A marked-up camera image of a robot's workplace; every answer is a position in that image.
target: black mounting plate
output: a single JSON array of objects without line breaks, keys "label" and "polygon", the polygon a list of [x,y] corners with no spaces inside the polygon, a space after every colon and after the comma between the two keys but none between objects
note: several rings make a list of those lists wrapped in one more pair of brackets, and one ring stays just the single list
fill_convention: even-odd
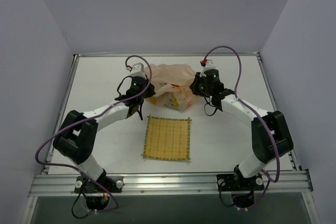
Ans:
[{"label": "black mounting plate", "polygon": [[254,177],[254,179],[251,179],[250,182],[248,183],[248,185],[246,185],[246,187],[241,188],[238,186],[238,184],[236,183],[235,179],[234,179],[234,174],[217,174],[217,187],[218,190],[220,190],[220,184],[218,184],[218,181],[220,179],[223,179],[225,181],[225,183],[222,184],[222,191],[262,191],[264,190],[264,185],[262,184],[261,186],[256,184],[256,179],[257,178],[261,178],[262,176],[260,174],[256,175]]},{"label": "black mounting plate", "polygon": [[[116,187],[116,182],[121,180],[123,181],[123,178],[121,176],[109,176],[109,179],[111,179],[114,184],[111,185],[111,187],[109,188],[109,192],[111,193],[121,193],[122,192],[122,188],[118,188]],[[86,178],[83,178],[82,176],[78,176],[76,179],[77,181],[81,181],[83,184],[86,181]],[[75,188],[74,192],[75,194],[80,193],[81,187],[80,188]],[[90,183],[90,182],[86,182],[84,188],[83,188],[83,193],[85,194],[95,194],[95,193],[103,193],[104,191],[102,189],[100,189],[99,187],[97,187],[94,183]]]}]

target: crumpled bag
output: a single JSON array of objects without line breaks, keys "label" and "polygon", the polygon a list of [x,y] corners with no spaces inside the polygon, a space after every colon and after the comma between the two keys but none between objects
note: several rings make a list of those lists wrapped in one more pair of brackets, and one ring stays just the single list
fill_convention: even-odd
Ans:
[{"label": "crumpled bag", "polygon": [[[189,88],[196,74],[189,65],[151,64],[151,68],[155,95],[147,100],[152,104],[183,111],[199,99]],[[144,71],[149,77],[148,68]]]}]

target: robotic arm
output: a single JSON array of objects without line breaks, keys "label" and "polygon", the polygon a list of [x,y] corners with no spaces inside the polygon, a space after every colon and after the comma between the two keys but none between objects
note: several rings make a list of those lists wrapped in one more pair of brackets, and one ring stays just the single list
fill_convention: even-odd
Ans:
[{"label": "robotic arm", "polygon": [[[84,113],[80,113],[76,110],[70,111],[67,114],[61,129],[85,118],[99,115],[117,101],[139,94],[149,82],[147,76],[144,74],[144,65],[142,63],[137,63],[129,70],[130,75],[128,77],[132,78],[132,81],[130,88],[126,91],[126,94],[120,95],[111,103],[96,110]],[[96,159],[92,155],[96,134],[101,129],[116,121],[129,118],[135,112],[138,112],[140,118],[142,119],[141,108],[144,99],[149,98],[154,94],[154,86],[150,84],[143,95],[126,102],[121,102],[101,117],[92,119],[63,132],[55,138],[53,142],[54,148],[62,155],[69,158],[77,168],[89,175],[98,183],[102,184],[105,188],[114,187],[115,182],[106,177],[106,171],[97,163]]]},{"label": "robotic arm", "polygon": [[[193,94],[211,100],[212,105],[220,111],[232,114],[251,127],[253,152],[234,169],[235,184],[239,189],[253,187],[259,172],[276,158],[270,137],[254,112],[243,105],[234,91],[224,88],[219,80],[219,72],[211,60],[201,62],[202,72],[197,72],[190,86]],[[293,142],[284,115],[280,111],[269,112],[241,100],[254,109],[265,121],[275,139],[279,156],[293,149]]]}]

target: plastic bag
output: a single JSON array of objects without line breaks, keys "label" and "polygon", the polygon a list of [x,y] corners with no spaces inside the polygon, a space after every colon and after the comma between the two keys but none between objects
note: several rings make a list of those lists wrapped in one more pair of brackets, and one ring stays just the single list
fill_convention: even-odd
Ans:
[{"label": "plastic bag", "polygon": [[147,100],[154,105],[168,107],[174,110],[185,110],[194,104],[199,97],[193,95],[189,86],[193,83],[196,72],[187,64],[154,65],[152,81],[155,95]]}]

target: aluminum frame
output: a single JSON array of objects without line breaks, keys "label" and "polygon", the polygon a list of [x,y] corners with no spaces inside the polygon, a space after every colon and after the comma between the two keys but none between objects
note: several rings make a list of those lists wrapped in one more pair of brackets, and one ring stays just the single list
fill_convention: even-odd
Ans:
[{"label": "aluminum frame", "polygon": [[[55,132],[59,129],[63,115],[65,112],[66,104],[71,92],[73,80],[76,75],[79,59],[81,57],[121,57],[130,54],[112,54],[112,53],[95,53],[95,54],[83,54],[75,55],[72,63],[69,81],[66,88],[65,97],[62,102],[61,110],[58,115]],[[155,57],[155,56],[203,56],[199,53],[186,53],[186,54],[138,54],[140,56]],[[272,105],[276,109],[276,101],[271,91],[270,85],[265,75],[263,63],[259,53],[253,54],[240,54],[242,56],[257,57],[259,66],[271,98]],[[234,56],[234,54],[226,53],[214,53],[212,56]],[[47,161],[51,161],[53,154],[53,147],[50,147]],[[269,186],[270,193],[290,193],[290,192],[302,192],[304,202],[312,223],[319,224],[319,217],[316,210],[316,206],[312,198],[312,184],[308,171],[301,171],[295,152],[291,152],[293,171],[281,172],[279,182],[276,184],[271,183]],[[48,175],[48,166],[45,167],[41,175],[34,177],[31,190],[28,195],[28,201],[23,213],[21,223],[30,223],[35,209],[36,201],[38,197],[46,196],[73,196],[74,184],[76,181],[76,174],[69,175]],[[217,194],[217,181],[216,173],[182,173],[182,174],[109,174],[110,176],[123,176],[124,187],[123,192],[118,196],[123,195],[187,195],[187,194]]]}]

